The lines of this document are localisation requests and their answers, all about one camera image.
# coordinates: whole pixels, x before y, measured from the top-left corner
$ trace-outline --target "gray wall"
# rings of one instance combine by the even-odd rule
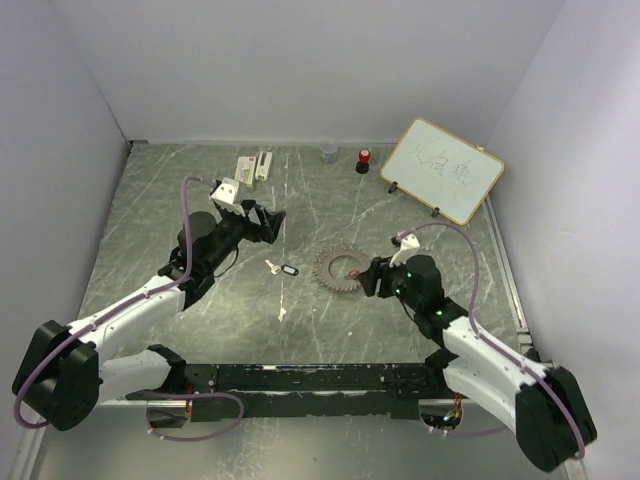
[[[127,138],[484,144],[563,0],[53,0]]]
[[[125,142],[50,3],[0,0],[0,478],[10,385],[34,329],[80,306]]]
[[[640,3],[572,0],[488,150],[536,345],[579,379],[599,430],[590,480],[638,478]]]

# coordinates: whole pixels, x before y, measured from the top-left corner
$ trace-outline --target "gear ring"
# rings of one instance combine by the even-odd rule
[[[331,264],[341,257],[349,257],[357,262],[357,266],[344,277],[335,277],[331,274]],[[354,273],[367,270],[371,264],[371,259],[363,252],[350,245],[334,245],[322,252],[314,265],[313,273],[318,281],[334,292],[350,293],[360,286]]]

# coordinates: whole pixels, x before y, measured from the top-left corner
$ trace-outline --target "marble table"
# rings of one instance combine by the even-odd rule
[[[317,148],[269,148],[274,154],[271,178],[258,183],[250,196],[270,210],[287,212],[278,241],[243,242],[237,264],[199,303],[132,338],[120,354],[162,343],[192,363],[347,363],[421,362],[435,351],[397,301],[331,293],[312,275],[317,255],[328,246],[348,243],[372,256],[390,255],[393,234],[430,219],[430,210],[413,198],[387,193],[389,185],[378,173],[391,148],[372,148],[371,171],[362,176],[354,170],[359,148],[342,148],[334,165],[322,163]],[[135,144],[82,315],[137,289],[165,264],[182,226],[179,184],[185,175],[232,176],[236,157],[257,150]],[[189,202],[192,211],[213,210],[205,187],[194,186]],[[522,315],[490,204],[464,228],[480,255],[476,316],[517,348]],[[444,227],[424,229],[418,237],[441,269],[446,293],[466,305],[473,283],[466,243]],[[272,275],[265,259],[295,266],[300,274]],[[281,308],[287,312],[282,321]],[[462,430],[496,425],[496,419],[467,403]],[[176,434],[202,435],[220,426],[191,424]],[[381,416],[245,419],[229,434],[196,444],[162,442],[145,432],[143,406],[102,406],[69,432],[47,429],[31,478],[561,478],[560,470],[551,476],[537,471],[510,432],[443,440],[429,435],[420,421]]]

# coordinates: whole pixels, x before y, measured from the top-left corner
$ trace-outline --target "whiteboard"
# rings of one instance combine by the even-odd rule
[[[469,222],[504,163],[423,118],[416,118],[380,175],[458,225]]]

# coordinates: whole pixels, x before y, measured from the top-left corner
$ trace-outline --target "red cap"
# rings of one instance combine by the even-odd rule
[[[366,148],[360,150],[360,163],[367,163],[371,160],[371,152]]]

